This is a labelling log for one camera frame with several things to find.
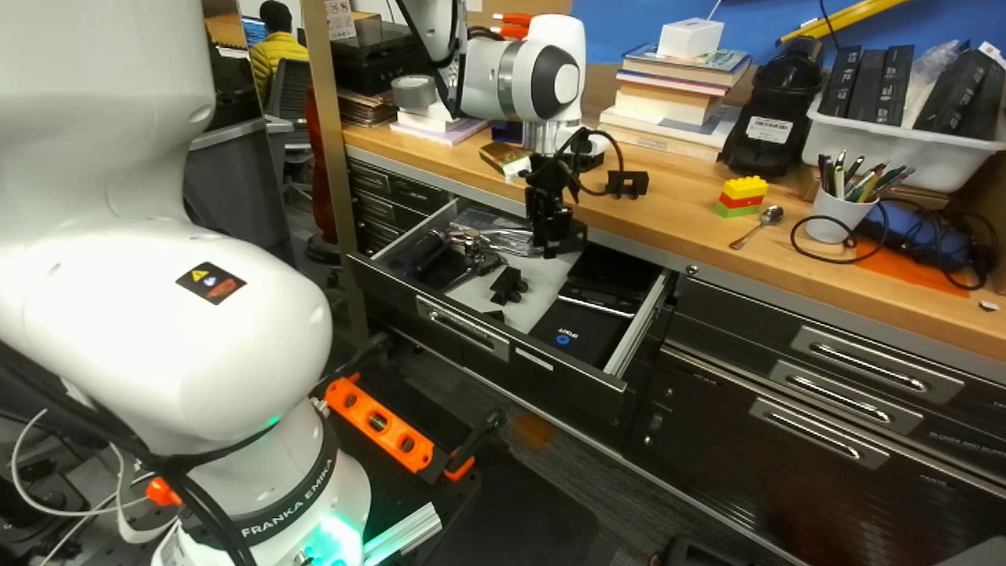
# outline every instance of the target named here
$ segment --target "workbench top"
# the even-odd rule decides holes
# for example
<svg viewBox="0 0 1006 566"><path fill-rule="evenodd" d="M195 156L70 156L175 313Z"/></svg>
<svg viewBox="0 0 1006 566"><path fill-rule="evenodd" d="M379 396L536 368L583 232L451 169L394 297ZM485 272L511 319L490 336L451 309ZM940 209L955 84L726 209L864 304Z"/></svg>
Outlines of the workbench top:
<svg viewBox="0 0 1006 566"><path fill-rule="evenodd" d="M458 186L497 197L524 197L522 181L506 181L481 156L477 147L488 131L463 144L436 144L411 134L390 131L386 125L350 125L350 153L371 152L386 159L451 177ZM789 229L809 214L810 172L800 172L781 186L771 186L771 197L787 209L781 226L762 229L743 251L731 242L753 229L757 216L721 216L712 204L721 194L722 180L734 172L715 159L715 152L698 144L626 144L626 169L649 169L650 190L644 197L594 197L583 194L576 216L594 229L654 246L661 251L683 254L695 263L712 263L735 277L805 297L853 313L862 313L897 330L922 333L949 344L963 353L974 353L994 363L1006 363L1006 311L984 311L977 303L1001 303L994 293L946 293L936 286L908 283L860 263L824 263L800 254L789 246ZM608 164L583 177L588 190L602 190L608 169L617 168L613 152Z"/></svg>

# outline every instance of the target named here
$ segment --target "open drawer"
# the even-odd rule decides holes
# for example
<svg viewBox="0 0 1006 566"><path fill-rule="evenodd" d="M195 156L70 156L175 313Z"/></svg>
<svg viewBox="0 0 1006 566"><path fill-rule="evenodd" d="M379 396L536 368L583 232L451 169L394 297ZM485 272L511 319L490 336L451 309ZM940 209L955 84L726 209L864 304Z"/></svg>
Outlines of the open drawer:
<svg viewBox="0 0 1006 566"><path fill-rule="evenodd" d="M458 232L477 232L499 263L458 277L463 254L444 251L444 237L455 246ZM664 304L666 272L590 242L528 259L524 242L522 221L451 201L353 263L368 311L394 330L533 402L623 420L629 368ZM524 290L499 304L493 283L504 269L520 269Z"/></svg>

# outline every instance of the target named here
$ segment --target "green light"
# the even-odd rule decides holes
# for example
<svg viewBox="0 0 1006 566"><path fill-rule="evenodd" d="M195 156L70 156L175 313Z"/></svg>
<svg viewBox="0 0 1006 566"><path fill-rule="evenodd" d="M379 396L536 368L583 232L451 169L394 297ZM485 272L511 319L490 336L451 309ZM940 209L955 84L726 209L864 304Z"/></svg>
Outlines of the green light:
<svg viewBox="0 0 1006 566"><path fill-rule="evenodd" d="M301 559L311 566L358 566L366 564L361 534L341 515L320 515L305 540Z"/></svg>

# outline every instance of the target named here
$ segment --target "yellow tool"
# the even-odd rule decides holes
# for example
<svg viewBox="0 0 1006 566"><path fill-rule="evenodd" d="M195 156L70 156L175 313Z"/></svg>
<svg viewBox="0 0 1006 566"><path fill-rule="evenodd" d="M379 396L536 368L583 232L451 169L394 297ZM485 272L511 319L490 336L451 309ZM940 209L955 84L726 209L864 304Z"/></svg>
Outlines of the yellow tool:
<svg viewBox="0 0 1006 566"><path fill-rule="evenodd" d="M797 42L797 39L827 39L830 30L853 28L853 24L860 24L864 20L875 20L880 12L889 12L889 8L904 6L904 4L907 0L860 0L853 6L842 6L842 8L830 12L827 15L830 28L827 28L824 20L810 20L810 22L800 24L800 28L793 28L789 35L784 35L781 42L787 44L787 42Z"/></svg>

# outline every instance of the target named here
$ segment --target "person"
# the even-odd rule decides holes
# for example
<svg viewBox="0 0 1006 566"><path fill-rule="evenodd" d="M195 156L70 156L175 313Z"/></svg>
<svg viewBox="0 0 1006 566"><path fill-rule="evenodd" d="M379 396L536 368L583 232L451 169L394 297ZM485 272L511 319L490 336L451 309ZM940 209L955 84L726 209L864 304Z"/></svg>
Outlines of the person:
<svg viewBox="0 0 1006 566"><path fill-rule="evenodd" d="M279 61L310 61L310 48L293 39L293 15L285 4L266 0L259 6L259 20L266 22L266 42L253 48L253 83L259 103L267 103L271 80Z"/></svg>

